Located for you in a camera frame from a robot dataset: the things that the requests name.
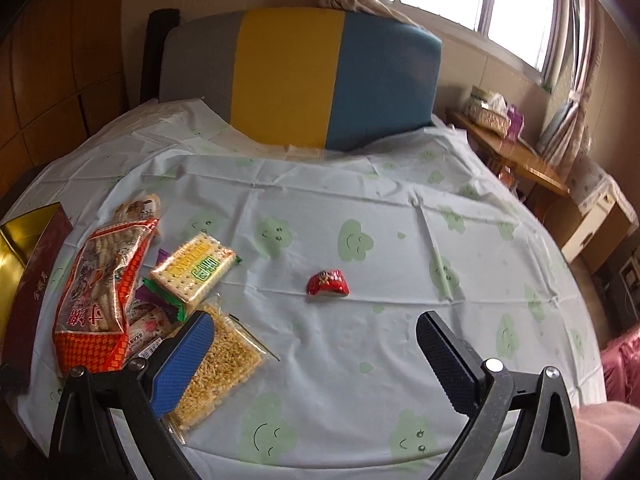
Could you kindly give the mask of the large red orange snack bag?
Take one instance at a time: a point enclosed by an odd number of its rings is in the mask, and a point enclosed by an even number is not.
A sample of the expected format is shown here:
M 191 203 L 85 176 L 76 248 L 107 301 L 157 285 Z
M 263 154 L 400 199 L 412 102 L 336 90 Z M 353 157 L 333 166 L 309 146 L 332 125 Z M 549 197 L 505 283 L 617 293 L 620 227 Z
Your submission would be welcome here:
M 160 223 L 160 198 L 121 204 L 85 240 L 70 269 L 52 328 L 60 374 L 74 367 L 114 372 L 129 346 L 127 309 L 139 271 Z

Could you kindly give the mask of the purple snack packet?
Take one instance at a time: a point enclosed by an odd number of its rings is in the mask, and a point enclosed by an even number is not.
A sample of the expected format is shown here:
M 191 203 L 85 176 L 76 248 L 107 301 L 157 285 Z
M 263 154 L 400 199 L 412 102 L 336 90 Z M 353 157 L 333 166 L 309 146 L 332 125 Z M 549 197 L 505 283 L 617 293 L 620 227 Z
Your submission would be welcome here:
M 154 304 L 168 312 L 171 321 L 182 323 L 186 320 L 186 304 L 175 292 L 169 290 L 169 269 L 171 254 L 165 249 L 157 251 L 156 263 L 151 273 L 139 281 L 134 291 L 134 300 L 145 304 Z

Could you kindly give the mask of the clear puffed rice snack pack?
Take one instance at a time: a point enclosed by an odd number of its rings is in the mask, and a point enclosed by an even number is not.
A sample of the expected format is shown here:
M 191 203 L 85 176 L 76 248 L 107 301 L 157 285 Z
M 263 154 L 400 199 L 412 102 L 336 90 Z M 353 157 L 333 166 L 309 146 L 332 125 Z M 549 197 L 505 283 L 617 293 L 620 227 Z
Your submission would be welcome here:
M 167 416 L 180 437 L 204 422 L 269 358 L 279 359 L 236 316 L 221 310 L 216 302 L 204 302 L 198 311 L 209 314 L 215 333 L 180 401 Z

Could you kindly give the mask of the yellow green cracker pack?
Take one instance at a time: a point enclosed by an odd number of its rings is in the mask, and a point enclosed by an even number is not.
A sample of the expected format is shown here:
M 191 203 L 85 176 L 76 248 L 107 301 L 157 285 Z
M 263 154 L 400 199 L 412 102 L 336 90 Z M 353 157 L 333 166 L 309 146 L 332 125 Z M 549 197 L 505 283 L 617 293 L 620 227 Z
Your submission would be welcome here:
M 171 254 L 169 290 L 186 308 L 195 308 L 240 261 L 234 250 L 208 234 L 198 233 Z

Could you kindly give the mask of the red gold gift box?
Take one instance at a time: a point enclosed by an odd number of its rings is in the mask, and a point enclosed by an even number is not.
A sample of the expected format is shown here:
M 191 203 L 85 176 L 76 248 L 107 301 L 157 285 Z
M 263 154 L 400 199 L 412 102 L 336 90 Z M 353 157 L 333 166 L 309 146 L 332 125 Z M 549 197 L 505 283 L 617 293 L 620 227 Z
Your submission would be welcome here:
M 1 392 L 29 387 L 32 349 L 58 252 L 73 231 L 61 203 L 1 226 Z

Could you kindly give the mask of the pink cushion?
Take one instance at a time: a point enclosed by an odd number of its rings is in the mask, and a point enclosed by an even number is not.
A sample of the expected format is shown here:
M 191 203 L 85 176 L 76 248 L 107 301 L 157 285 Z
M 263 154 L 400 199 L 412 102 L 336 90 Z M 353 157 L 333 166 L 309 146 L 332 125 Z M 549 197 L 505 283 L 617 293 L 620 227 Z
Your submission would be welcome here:
M 639 324 L 601 352 L 606 401 L 574 411 L 583 479 L 606 479 L 639 430 Z

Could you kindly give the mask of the pink white snack bar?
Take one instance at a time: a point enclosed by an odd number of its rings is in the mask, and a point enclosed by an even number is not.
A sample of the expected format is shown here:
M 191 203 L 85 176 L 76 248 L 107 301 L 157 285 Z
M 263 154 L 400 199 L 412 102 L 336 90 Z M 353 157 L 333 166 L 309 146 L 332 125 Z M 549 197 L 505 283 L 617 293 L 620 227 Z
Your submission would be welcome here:
M 162 307 L 155 307 L 146 312 L 129 327 L 126 360 L 131 359 L 157 337 L 166 337 L 171 330 L 172 324 Z

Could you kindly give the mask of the small red wrapped candy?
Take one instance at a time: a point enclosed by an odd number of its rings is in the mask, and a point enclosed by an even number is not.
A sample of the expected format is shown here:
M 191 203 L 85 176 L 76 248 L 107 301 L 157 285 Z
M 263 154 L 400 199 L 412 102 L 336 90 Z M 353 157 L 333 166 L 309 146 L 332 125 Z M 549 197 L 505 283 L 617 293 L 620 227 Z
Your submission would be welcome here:
M 350 289 L 341 270 L 322 270 L 308 280 L 306 294 L 308 296 L 346 297 L 350 294 Z

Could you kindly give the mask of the pale green cloud tablecloth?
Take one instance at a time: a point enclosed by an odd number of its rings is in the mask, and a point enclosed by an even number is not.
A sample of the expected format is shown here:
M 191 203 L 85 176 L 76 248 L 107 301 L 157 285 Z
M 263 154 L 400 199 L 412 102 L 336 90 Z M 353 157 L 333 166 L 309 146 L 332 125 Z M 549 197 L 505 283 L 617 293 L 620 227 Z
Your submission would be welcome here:
M 205 479 L 422 479 L 465 419 L 416 341 L 434 311 L 483 359 L 552 366 L 570 402 L 605 398 L 596 335 L 551 235 L 463 132 L 431 126 L 354 154 L 268 148 L 199 100 L 143 105 L 43 171 L 10 216 L 60 203 L 73 229 L 44 294 L 32 383 L 13 407 L 47 448 L 62 380 L 56 305 L 86 238 L 155 195 L 144 265 L 193 237 L 236 263 L 213 292 L 265 345 L 256 372 L 186 432 Z

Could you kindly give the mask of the wooden side table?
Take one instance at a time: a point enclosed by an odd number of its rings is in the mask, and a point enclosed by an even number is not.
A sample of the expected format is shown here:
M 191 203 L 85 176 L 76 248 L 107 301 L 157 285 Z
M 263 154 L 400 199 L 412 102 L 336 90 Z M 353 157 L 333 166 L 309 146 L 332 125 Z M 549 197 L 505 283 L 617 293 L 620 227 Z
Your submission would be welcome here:
M 523 142 L 510 142 L 486 128 L 475 125 L 462 112 L 446 109 L 447 122 L 465 130 L 473 142 L 488 156 L 490 171 L 498 176 L 503 168 L 509 168 L 514 176 L 529 180 L 533 188 L 525 205 L 536 218 L 544 221 L 550 208 L 568 195 L 568 186 L 556 171 Z

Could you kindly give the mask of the tissue box on side table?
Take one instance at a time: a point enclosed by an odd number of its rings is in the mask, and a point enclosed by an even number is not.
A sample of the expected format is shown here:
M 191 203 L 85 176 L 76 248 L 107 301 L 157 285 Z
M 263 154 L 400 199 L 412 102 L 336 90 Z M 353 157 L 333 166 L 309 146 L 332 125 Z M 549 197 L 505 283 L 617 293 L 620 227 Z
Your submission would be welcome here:
M 524 129 L 524 116 L 515 105 L 506 102 L 502 94 L 477 86 L 472 87 L 463 113 L 474 125 L 512 142 L 518 140 Z

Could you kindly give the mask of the beige curtain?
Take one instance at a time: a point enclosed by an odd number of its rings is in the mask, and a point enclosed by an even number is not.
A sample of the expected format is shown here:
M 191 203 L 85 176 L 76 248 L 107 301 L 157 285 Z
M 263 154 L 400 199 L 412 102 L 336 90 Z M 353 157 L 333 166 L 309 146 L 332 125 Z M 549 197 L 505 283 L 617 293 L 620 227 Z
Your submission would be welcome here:
M 495 58 L 502 58 L 503 62 L 532 78 L 548 93 L 553 92 L 560 82 L 565 82 L 567 87 L 561 94 L 563 101 L 540 134 L 536 151 L 560 174 L 568 174 L 579 153 L 588 150 L 587 107 L 602 53 L 602 16 L 597 0 L 555 0 L 551 55 L 541 74 L 472 32 L 408 6 L 387 0 L 319 2 L 325 8 L 367 12 L 421 28 L 433 26 Z

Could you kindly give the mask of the grey yellow blue chair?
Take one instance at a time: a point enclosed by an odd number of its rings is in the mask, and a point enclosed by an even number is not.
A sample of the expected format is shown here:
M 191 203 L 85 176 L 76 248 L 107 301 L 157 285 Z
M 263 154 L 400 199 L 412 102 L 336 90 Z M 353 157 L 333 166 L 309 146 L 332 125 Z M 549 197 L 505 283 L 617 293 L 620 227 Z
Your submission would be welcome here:
M 160 100 L 200 99 L 261 144 L 348 152 L 431 125 L 442 42 L 320 8 L 216 14 L 174 28 Z

